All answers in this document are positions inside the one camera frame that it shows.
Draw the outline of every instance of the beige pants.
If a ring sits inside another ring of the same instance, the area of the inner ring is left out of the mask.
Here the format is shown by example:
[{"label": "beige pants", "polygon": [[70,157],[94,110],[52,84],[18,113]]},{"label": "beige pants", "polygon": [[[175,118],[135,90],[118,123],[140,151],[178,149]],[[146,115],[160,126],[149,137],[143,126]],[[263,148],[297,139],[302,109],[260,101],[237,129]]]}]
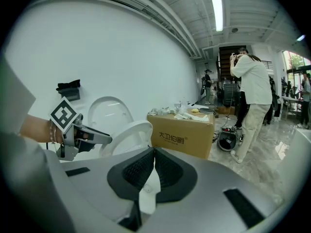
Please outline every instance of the beige pants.
[{"label": "beige pants", "polygon": [[243,160],[247,151],[252,148],[253,143],[260,132],[264,116],[268,112],[270,104],[251,104],[247,115],[242,123],[244,139],[242,145],[236,152],[237,157]]}]

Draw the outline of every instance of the black shirt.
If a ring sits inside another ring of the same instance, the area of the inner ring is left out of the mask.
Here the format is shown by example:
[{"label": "black shirt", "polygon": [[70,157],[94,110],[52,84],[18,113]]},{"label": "black shirt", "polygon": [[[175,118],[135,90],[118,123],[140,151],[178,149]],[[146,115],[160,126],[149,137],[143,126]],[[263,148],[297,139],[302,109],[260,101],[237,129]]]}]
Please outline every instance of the black shirt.
[{"label": "black shirt", "polygon": [[207,82],[208,80],[210,80],[210,77],[208,74],[205,74],[205,87],[210,88],[211,83]]}]

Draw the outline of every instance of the ceiling light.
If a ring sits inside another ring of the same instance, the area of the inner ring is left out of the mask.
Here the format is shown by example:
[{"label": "ceiling light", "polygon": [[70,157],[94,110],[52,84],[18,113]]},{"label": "ceiling light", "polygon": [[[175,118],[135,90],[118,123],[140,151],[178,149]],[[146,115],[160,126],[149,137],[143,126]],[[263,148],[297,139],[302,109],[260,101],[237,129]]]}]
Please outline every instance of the ceiling light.
[{"label": "ceiling light", "polygon": [[215,21],[216,21],[216,31],[223,30],[223,3],[222,0],[212,0]]},{"label": "ceiling light", "polygon": [[301,41],[301,40],[303,40],[305,37],[306,37],[306,36],[303,34],[302,36],[300,36],[300,37],[297,39],[297,41]]}]

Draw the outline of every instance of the table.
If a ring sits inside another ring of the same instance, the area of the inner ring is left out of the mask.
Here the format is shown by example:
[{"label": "table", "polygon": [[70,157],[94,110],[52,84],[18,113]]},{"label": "table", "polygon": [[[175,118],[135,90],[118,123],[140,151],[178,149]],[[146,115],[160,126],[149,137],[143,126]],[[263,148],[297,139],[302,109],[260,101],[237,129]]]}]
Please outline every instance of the table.
[{"label": "table", "polygon": [[291,98],[291,97],[284,97],[284,96],[282,96],[282,98],[283,98],[284,100],[287,101],[287,109],[286,109],[286,116],[285,116],[285,120],[287,120],[288,107],[289,107],[289,105],[290,105],[290,102],[293,101],[293,102],[295,102],[295,103],[301,103],[302,100],[293,99],[293,98]]}]

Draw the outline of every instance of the white ceiling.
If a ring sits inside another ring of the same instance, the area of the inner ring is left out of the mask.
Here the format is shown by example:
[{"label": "white ceiling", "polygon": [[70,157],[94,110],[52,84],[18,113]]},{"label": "white ceiling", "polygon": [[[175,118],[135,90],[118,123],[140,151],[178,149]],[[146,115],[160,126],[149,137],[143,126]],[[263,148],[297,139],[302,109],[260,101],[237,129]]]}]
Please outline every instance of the white ceiling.
[{"label": "white ceiling", "polygon": [[211,0],[103,0],[149,18],[175,37],[192,59],[213,59],[219,47],[269,44],[305,57],[300,32],[276,0],[223,0],[224,29],[217,32]]}]

